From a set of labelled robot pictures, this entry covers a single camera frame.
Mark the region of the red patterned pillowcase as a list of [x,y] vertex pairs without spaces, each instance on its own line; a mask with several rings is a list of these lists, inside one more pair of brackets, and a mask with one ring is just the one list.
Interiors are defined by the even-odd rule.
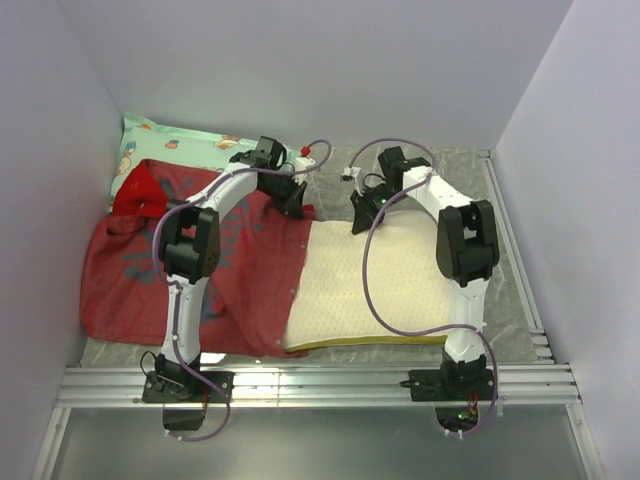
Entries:
[[[91,238],[81,282],[80,320],[89,337],[160,345],[168,289],[153,270],[152,238],[170,199],[204,189],[217,172],[146,159],[116,195]],[[221,258],[207,284],[200,342],[205,352],[287,357],[284,337],[315,209],[287,218],[253,192],[221,223]]]

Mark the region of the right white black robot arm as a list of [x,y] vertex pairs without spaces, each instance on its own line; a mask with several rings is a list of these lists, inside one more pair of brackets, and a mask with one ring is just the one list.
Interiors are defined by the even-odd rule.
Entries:
[[[381,183],[370,187],[367,175],[350,161],[341,173],[354,191],[352,232],[367,233],[361,277],[364,297],[374,318],[386,330],[405,337],[445,331],[440,376],[444,394],[460,400],[472,392],[475,375],[486,369],[491,354],[484,336],[484,304],[489,280],[498,265],[500,251],[494,207],[488,200],[473,200],[460,193],[434,168],[435,155],[424,147],[426,157],[408,159],[400,146],[386,148],[378,156]],[[436,221],[435,259],[450,285],[450,323],[430,330],[408,332],[387,324],[376,311],[368,284],[368,257],[376,228],[396,202],[412,198]]]

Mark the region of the cream yellow foam pillow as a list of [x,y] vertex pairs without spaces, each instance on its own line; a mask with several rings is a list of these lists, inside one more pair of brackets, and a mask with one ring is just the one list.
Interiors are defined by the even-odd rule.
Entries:
[[[450,285],[436,264],[434,220],[419,211],[386,215],[368,257],[368,284],[382,319],[401,331],[446,325]],[[386,330],[364,297],[361,267],[367,234],[346,221],[313,223],[284,337],[287,352],[328,346],[435,343],[441,333],[405,337]]]

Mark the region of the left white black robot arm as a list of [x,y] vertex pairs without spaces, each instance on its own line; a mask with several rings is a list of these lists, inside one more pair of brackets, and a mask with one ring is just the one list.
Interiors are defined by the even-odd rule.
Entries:
[[177,401],[192,401],[202,386],[200,312],[220,261],[222,220],[255,192],[265,195],[284,218],[303,220],[307,176],[317,168],[308,147],[290,159],[282,143],[262,136],[254,148],[234,155],[202,190],[168,201],[152,239],[153,266],[169,293],[155,375]]

